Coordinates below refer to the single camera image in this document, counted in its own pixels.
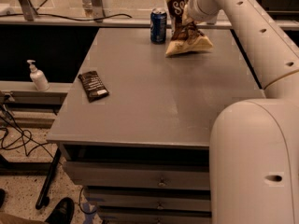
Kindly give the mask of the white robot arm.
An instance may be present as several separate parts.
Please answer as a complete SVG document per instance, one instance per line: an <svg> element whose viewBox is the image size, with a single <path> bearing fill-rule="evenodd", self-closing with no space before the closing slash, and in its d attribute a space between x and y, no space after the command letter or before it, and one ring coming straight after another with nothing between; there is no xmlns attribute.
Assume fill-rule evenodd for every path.
<svg viewBox="0 0 299 224"><path fill-rule="evenodd" d="M299 224L299 48L256 0L190 0L185 21L224 11L263 88L217 117L211 224Z"/></svg>

